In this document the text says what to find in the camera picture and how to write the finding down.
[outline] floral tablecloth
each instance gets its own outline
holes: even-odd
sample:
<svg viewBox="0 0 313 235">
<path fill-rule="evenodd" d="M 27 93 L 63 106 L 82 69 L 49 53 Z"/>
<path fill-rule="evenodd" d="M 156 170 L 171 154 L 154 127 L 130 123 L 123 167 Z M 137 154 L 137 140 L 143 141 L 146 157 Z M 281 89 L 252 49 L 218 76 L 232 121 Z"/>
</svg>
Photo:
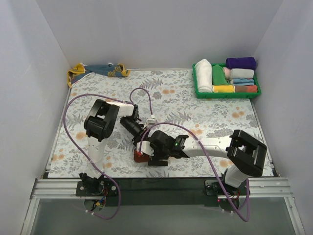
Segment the floral tablecloth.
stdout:
<svg viewBox="0 0 313 235">
<path fill-rule="evenodd" d="M 200 139 L 223 137 L 242 129 L 262 141 L 260 130 L 249 99 L 197 99 L 190 70 L 131 71 L 127 78 L 106 77 L 90 74 L 74 84 L 70 100 L 85 93 L 102 94 L 120 100 L 129 100 L 132 89 L 142 87 L 149 90 L 153 112 L 158 122 L 174 122 L 190 129 Z M 67 113 L 67 125 L 78 144 L 88 151 L 88 141 L 83 124 L 96 97 L 87 96 L 73 102 Z M 148 97 L 144 91 L 136 91 L 133 101 L 139 106 L 143 122 L 150 117 Z M 173 126 L 158 126 L 160 130 L 175 137 L 186 134 Z M 134 161 L 133 137 L 118 122 L 108 140 L 104 152 L 104 171 L 112 177 L 206 177 L 214 176 L 204 156 L 190 159 L 170 158 L 166 167 L 151 167 L 147 163 Z M 212 157 L 215 168 L 224 172 L 232 165 L 227 159 Z M 72 144 L 62 127 L 49 178 L 79 178 L 86 168 L 87 160 Z M 266 158 L 263 176 L 272 176 Z"/>
</svg>

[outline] wire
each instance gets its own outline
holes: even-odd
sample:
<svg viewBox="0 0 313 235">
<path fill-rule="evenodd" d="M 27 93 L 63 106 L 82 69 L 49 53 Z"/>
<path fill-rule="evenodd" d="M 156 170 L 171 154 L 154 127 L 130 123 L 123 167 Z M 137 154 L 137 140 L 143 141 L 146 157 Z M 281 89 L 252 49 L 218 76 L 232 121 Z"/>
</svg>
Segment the wire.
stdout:
<svg viewBox="0 0 313 235">
<path fill-rule="evenodd" d="M 237 197 L 235 198 L 235 200 L 237 200 L 237 199 L 239 198 L 239 196 L 240 196 L 240 189 L 238 190 L 238 195 L 237 195 Z"/>
<path fill-rule="evenodd" d="M 117 182 L 112 179 L 110 176 L 108 176 L 107 174 L 105 174 L 104 172 L 102 172 L 102 170 L 100 170 L 90 159 L 90 157 L 87 155 L 87 153 L 76 143 L 76 141 L 73 139 L 73 137 L 70 135 L 68 129 L 67 129 L 67 125 L 66 125 L 66 115 L 67 115 L 67 111 L 68 111 L 68 108 L 70 107 L 70 105 L 73 103 L 73 101 L 77 100 L 78 98 L 80 97 L 84 97 L 84 96 L 97 96 L 97 97 L 101 97 L 101 98 L 105 98 L 105 99 L 110 99 L 110 100 L 114 100 L 114 101 L 117 101 L 117 102 L 121 102 L 123 103 L 123 101 L 121 100 L 118 100 L 118 99 L 114 99 L 114 98 L 109 98 L 107 96 L 104 96 L 104 95 L 100 95 L 100 94 L 81 94 L 81 95 L 78 95 L 76 96 L 75 98 L 73 98 L 68 104 L 67 106 L 65 107 L 65 110 L 64 110 L 64 115 L 63 115 L 63 126 L 64 126 L 64 129 L 65 129 L 65 132 L 67 134 L 67 136 L 69 137 L 69 139 L 73 142 L 73 144 L 82 152 L 82 154 L 88 159 L 88 161 L 90 162 L 90 164 L 98 171 L 100 172 L 103 176 L 105 176 L 106 178 L 108 178 L 109 180 L 111 180 L 116 188 L 117 188 L 117 191 L 118 191 L 118 203 L 117 203 L 117 209 L 115 211 L 115 213 L 113 215 L 111 215 L 110 217 L 104 217 L 102 215 L 99 215 L 99 214 L 96 214 L 92 211 L 88 211 L 90 213 L 93 213 L 95 216 L 98 216 L 102 219 L 105 219 L 105 220 L 109 220 L 109 219 L 113 219 L 116 214 L 118 213 L 120 207 L 121 207 L 121 200 L 122 200 L 122 195 L 121 195 L 121 190 L 117 184 Z"/>
<path fill-rule="evenodd" d="M 134 102 L 132 101 L 132 94 L 133 94 L 134 91 L 136 91 L 136 90 L 143 90 L 143 91 L 145 91 L 145 92 L 147 93 L 148 98 L 149 98 L 150 113 L 151 113 L 151 115 L 153 115 L 153 112 L 152 112 L 152 102 L 151 102 L 151 97 L 150 97 L 150 94 L 149 94 L 148 90 L 146 90 L 146 89 L 144 89 L 144 88 L 141 88 L 141 87 L 137 87 L 137 88 L 133 89 L 132 92 L 131 92 L 130 95 L 129 95 L 129 100 L 131 101 L 131 103 L 132 103 L 132 104 L 134 103 Z"/>
<path fill-rule="evenodd" d="M 210 156 L 208 155 L 208 153 L 206 152 L 206 149 L 204 148 L 203 144 L 202 144 L 201 141 L 197 138 L 197 136 L 196 136 L 194 133 L 192 133 L 190 130 L 188 130 L 187 128 L 185 128 L 185 127 L 183 127 L 183 126 L 180 126 L 180 125 L 177 125 L 177 124 L 174 124 L 174 123 L 170 123 L 170 122 L 159 122 L 159 123 L 157 123 L 157 124 L 154 124 L 153 126 L 149 127 L 149 128 L 145 131 L 145 133 L 142 135 L 141 141 L 140 141 L 139 153 L 141 153 L 142 142 L 143 142 L 144 138 L 146 137 L 147 133 L 148 133 L 152 128 L 154 128 L 154 127 L 156 127 L 156 126 L 158 126 L 158 125 L 165 125 L 165 124 L 167 124 L 167 125 L 172 125 L 172 126 L 176 126 L 176 127 L 179 127 L 179 128 L 181 128 L 181 129 L 187 131 L 189 134 L 191 134 L 191 136 L 192 136 L 196 141 L 198 141 L 198 143 L 199 143 L 201 149 L 203 150 L 205 156 L 207 157 L 207 159 L 208 159 L 208 161 L 209 161 L 209 163 L 210 163 L 210 165 L 211 165 L 211 168 L 212 168 L 212 170 L 213 170 L 213 173 L 214 173 L 214 175 L 215 175 L 217 181 L 219 182 L 219 184 L 220 184 L 220 186 L 221 186 L 221 189 L 222 189 L 224 195 L 226 196 L 228 202 L 230 203 L 230 205 L 232 206 L 232 208 L 234 209 L 234 211 L 237 213 L 237 215 L 238 215 L 244 222 L 248 222 L 249 219 L 250 219 L 250 199 L 249 199 L 249 193 L 248 193 L 248 192 L 249 192 L 249 180 L 248 180 L 248 178 L 247 178 L 247 180 L 246 180 L 246 190 L 247 190 L 247 194 L 246 194 L 246 199 L 245 199 L 245 201 L 244 201 L 244 204 L 246 203 L 246 210 L 247 210 L 247 213 L 246 213 L 246 218 L 244 218 L 243 215 L 241 215 L 239 209 L 237 209 L 236 206 L 234 205 L 234 203 L 232 202 L 232 199 L 229 197 L 229 195 L 228 195 L 228 193 L 227 193 L 227 191 L 226 191 L 226 189 L 225 189 L 225 187 L 224 187 L 222 181 L 220 180 L 219 175 L 217 174 L 217 171 L 216 171 L 216 169 L 215 169 L 215 167 L 214 167 L 214 165 L 213 165 L 213 162 L 212 162 Z"/>
</svg>

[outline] blue cloth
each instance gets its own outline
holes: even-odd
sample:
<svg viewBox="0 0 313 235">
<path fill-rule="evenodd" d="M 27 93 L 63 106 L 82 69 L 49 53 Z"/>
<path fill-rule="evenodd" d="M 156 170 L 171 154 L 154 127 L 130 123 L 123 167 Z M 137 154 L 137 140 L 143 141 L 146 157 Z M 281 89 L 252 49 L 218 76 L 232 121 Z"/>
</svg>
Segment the blue cloth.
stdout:
<svg viewBox="0 0 313 235">
<path fill-rule="evenodd" d="M 253 83 L 254 85 L 254 80 L 253 79 L 246 79 L 246 78 L 235 78 L 233 79 L 233 83 L 237 84 L 237 83 Z"/>
<path fill-rule="evenodd" d="M 254 82 L 243 82 L 243 83 L 234 83 L 234 86 L 252 86 Z"/>
</svg>

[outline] yellow folded cloth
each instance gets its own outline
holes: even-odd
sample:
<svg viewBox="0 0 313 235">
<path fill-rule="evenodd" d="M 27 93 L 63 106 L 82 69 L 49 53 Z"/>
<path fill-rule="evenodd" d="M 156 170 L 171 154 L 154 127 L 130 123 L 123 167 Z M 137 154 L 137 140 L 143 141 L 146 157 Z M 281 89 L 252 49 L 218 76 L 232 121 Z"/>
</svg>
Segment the yellow folded cloth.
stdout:
<svg viewBox="0 0 313 235">
<path fill-rule="evenodd" d="M 222 86 L 213 86 L 214 93 L 233 93 L 235 92 L 234 86 L 232 85 L 222 85 Z"/>
<path fill-rule="evenodd" d="M 84 74 L 86 72 L 82 63 L 77 64 L 74 68 L 67 71 L 67 84 L 70 88 L 72 88 L 71 81 L 75 76 Z"/>
</svg>

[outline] yellow patterned cloth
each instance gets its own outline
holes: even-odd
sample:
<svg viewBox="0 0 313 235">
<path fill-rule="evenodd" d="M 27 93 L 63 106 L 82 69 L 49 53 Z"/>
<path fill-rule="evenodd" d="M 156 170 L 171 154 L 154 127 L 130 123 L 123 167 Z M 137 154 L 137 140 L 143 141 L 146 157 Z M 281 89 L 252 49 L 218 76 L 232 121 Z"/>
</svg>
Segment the yellow patterned cloth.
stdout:
<svg viewBox="0 0 313 235">
<path fill-rule="evenodd" d="M 67 84 L 71 88 L 72 85 L 83 79 L 89 73 L 94 72 L 108 77 L 127 77 L 131 73 L 126 70 L 123 64 L 108 65 L 83 65 L 77 64 L 74 68 L 67 71 Z"/>
</svg>

